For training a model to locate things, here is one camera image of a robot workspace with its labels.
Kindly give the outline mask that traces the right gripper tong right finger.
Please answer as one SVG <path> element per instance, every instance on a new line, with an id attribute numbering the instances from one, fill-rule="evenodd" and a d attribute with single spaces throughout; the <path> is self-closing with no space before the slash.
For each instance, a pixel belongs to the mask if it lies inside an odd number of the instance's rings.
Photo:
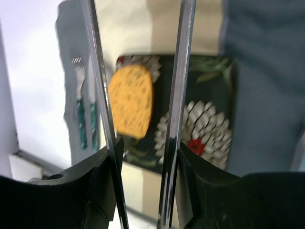
<path id="1" fill-rule="evenodd" d="M 169 229 L 177 205 L 182 229 L 302 229 L 305 175 L 298 170 L 238 176 L 181 144 L 196 2 L 181 3 L 157 227 Z"/>

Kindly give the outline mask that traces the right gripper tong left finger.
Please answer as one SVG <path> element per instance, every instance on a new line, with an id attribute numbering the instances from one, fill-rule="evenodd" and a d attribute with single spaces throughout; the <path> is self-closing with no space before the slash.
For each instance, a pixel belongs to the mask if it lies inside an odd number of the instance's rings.
<path id="1" fill-rule="evenodd" d="M 85 54 L 92 55 L 97 102 L 106 129 L 106 147 L 47 180 L 11 179 L 9 153 L 19 148 L 5 51 L 0 52 L 0 226 L 3 229 L 104 229 L 119 211 L 128 228 L 119 174 L 97 15 L 92 0 L 78 2 L 78 24 L 86 31 Z"/>

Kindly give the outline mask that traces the yellow bread slice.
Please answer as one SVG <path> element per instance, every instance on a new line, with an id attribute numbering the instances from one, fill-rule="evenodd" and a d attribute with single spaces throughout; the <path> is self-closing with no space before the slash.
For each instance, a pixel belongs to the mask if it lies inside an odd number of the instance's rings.
<path id="1" fill-rule="evenodd" d="M 153 113 L 153 82 L 142 65 L 126 65 L 115 72 L 108 87 L 117 132 L 144 138 Z"/>

